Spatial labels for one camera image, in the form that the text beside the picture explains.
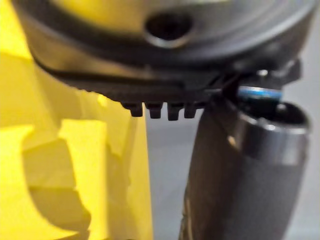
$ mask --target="black plastic part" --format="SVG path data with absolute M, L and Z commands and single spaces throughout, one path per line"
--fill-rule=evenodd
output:
M 161 109 L 162 103 L 146 103 L 145 107 L 149 109 L 150 118 L 152 119 L 159 119 L 161 118 Z
M 179 112 L 184 108 L 183 103 L 168 103 L 168 120 L 176 121 L 179 119 Z
M 305 160 L 259 161 L 243 156 L 227 139 L 208 106 L 192 153 L 179 240 L 281 240 Z
M 125 109 L 130 110 L 132 117 L 142 117 L 143 116 L 142 103 L 121 103 L 121 105 Z
M 70 47 L 77 46 L 99 58 L 137 67 L 148 64 L 155 69 L 217 69 L 239 72 L 279 69 L 297 58 L 314 13 L 310 11 L 281 33 L 270 34 L 260 43 L 236 51 L 232 51 L 233 48 L 223 41 L 206 41 L 165 50 L 143 42 L 116 38 L 68 15 L 48 0 L 33 0 L 32 4 L 29 0 L 12 2 L 31 49 L 43 48 L 50 40 L 52 44 L 56 42 Z M 46 66 L 45 58 L 51 57 L 42 56 L 42 64 Z

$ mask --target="gray background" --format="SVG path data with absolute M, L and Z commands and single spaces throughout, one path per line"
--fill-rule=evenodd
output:
M 286 240 L 320 239 L 320 17 L 302 53 L 303 79 L 285 87 L 284 99 L 300 105 L 312 122 L 308 165 Z M 154 240 L 177 240 L 183 195 L 200 118 L 147 118 Z

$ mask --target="yellow foam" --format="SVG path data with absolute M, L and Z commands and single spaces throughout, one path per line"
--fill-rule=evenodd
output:
M 151 240 L 145 120 L 42 72 L 0 17 L 0 239 Z

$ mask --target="yellow surface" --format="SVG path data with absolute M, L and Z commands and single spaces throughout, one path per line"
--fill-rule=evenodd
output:
M 32 62 L 0 3 L 0 239 L 151 240 L 143 118 Z

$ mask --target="round hole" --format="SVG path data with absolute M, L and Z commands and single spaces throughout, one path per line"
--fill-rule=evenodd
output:
M 185 44 L 192 29 L 191 18 L 182 13 L 160 13 L 151 16 L 145 24 L 146 40 L 163 48 Z

